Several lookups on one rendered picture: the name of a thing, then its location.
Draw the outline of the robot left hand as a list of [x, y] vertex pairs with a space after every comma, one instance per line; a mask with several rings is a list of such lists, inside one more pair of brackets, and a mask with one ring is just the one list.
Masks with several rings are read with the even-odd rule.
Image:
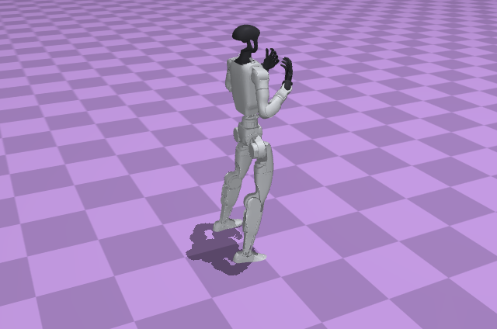
[[276, 55], [276, 51], [274, 51], [273, 48], [270, 48], [270, 49], [271, 49], [271, 53], [269, 55], [269, 50], [268, 50], [268, 48], [266, 48], [266, 58], [264, 59], [264, 62], [261, 63], [263, 68], [266, 69], [267, 71], [269, 71], [269, 69], [271, 69], [271, 68], [274, 68], [275, 65], [278, 64], [280, 61], [279, 59], [277, 59], [278, 56]]

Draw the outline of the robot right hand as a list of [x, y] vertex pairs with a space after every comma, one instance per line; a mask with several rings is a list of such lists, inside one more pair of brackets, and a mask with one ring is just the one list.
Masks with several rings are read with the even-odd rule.
[[282, 84], [284, 83], [284, 88], [286, 90], [290, 90], [291, 85], [293, 85], [293, 82], [291, 81], [293, 75], [292, 62], [288, 57], [283, 58], [283, 60], [286, 61], [282, 61], [282, 63], [284, 63], [286, 66], [283, 64], [281, 64], [281, 66], [284, 67], [286, 74], [285, 80], [282, 82]]

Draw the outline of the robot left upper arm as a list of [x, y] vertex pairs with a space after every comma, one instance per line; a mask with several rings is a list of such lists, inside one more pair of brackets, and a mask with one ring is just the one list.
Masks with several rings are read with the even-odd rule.
[[231, 64], [231, 61], [233, 59], [234, 59], [234, 57], [227, 60], [228, 69], [227, 69], [227, 74], [226, 74], [225, 86], [226, 86], [226, 88], [228, 89], [229, 92], [232, 92], [232, 89], [231, 89], [230, 64]]

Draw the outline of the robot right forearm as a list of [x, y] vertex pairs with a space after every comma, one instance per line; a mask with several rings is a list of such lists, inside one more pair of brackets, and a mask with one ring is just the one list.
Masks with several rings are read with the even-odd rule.
[[281, 108], [281, 105], [287, 98], [287, 95], [289, 95], [291, 91], [292, 91], [292, 85], [290, 90], [286, 90], [284, 88], [284, 83], [283, 83], [282, 86], [280, 87], [280, 90], [278, 90], [276, 94], [273, 96], [273, 98], [269, 100], [268, 102], [269, 105], [265, 108], [266, 115], [271, 117], [277, 114]]

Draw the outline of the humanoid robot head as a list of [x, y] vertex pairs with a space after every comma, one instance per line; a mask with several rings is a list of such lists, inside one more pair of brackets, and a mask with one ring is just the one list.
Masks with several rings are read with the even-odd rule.
[[[247, 47], [241, 50], [240, 56], [235, 60], [235, 63], [242, 65], [251, 62], [249, 60], [249, 58], [252, 57], [251, 53], [255, 53], [258, 50], [259, 34], [259, 29], [251, 25], [241, 25], [234, 30], [232, 33], [233, 39], [247, 43]], [[250, 40], [253, 40], [254, 48], [252, 47]]]

